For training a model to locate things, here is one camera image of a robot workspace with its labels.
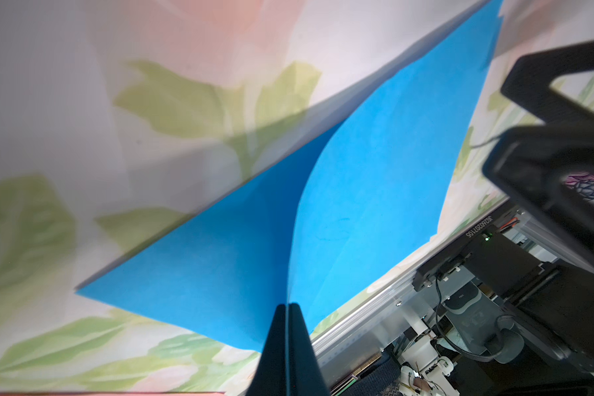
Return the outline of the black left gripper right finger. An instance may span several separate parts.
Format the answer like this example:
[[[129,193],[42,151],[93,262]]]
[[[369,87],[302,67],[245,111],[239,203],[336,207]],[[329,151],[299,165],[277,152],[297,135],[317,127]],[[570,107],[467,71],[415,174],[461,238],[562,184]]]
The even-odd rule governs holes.
[[[288,307],[288,394],[329,396],[300,306]]]

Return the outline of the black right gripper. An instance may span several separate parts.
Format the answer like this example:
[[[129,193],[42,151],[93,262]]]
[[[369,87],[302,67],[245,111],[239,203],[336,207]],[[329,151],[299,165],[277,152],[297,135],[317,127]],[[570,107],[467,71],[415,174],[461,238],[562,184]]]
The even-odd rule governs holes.
[[[560,76],[594,70],[594,41],[527,54],[501,87],[541,120],[498,137],[483,165],[495,186],[594,267],[594,205],[566,181],[594,176],[594,112],[552,89]]]

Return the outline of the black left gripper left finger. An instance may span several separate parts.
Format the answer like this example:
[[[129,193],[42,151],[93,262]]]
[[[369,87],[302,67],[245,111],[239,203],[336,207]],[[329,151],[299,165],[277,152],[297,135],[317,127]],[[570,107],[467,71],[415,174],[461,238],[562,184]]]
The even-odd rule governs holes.
[[[286,396],[286,306],[274,313],[256,373],[247,396]]]

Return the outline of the blue paper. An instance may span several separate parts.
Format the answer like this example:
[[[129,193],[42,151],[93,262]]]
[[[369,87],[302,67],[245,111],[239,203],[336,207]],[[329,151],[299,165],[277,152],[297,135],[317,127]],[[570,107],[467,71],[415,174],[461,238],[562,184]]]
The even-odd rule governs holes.
[[[490,1],[325,132],[79,295],[261,351],[308,330],[437,233],[502,20]]]

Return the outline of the pink paper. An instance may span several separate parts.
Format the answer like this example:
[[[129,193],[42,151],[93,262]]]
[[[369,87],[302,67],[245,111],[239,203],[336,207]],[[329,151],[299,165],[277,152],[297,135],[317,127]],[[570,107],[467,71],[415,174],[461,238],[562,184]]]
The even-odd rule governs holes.
[[[221,392],[207,393],[0,393],[0,396],[226,396]]]

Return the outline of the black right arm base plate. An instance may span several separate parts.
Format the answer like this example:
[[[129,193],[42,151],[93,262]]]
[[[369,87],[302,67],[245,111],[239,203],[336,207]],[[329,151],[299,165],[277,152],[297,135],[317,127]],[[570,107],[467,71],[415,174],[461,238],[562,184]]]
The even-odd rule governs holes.
[[[436,287],[436,309],[462,339],[458,353],[507,363],[526,343],[555,361],[594,373],[594,273],[541,262],[493,225],[481,225],[431,257],[412,281]]]

